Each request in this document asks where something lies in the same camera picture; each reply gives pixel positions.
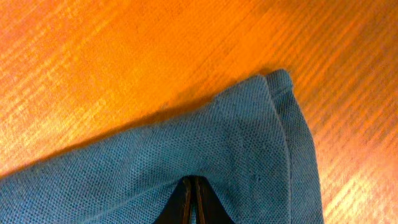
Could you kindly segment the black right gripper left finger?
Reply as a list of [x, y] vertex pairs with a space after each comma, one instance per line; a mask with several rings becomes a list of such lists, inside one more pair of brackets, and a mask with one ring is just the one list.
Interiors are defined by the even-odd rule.
[[191, 224], [192, 185], [188, 177], [179, 180], [154, 224]]

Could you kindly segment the blue polo shirt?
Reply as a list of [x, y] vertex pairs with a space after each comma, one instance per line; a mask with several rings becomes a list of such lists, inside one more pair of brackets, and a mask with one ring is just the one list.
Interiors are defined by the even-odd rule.
[[183, 179], [235, 223], [322, 223], [312, 135], [285, 70], [1, 181], [2, 223], [154, 223]]

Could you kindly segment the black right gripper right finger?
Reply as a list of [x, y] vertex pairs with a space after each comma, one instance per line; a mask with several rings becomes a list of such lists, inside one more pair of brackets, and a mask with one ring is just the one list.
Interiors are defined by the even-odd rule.
[[234, 224], [205, 177], [194, 176], [196, 221], [199, 224]]

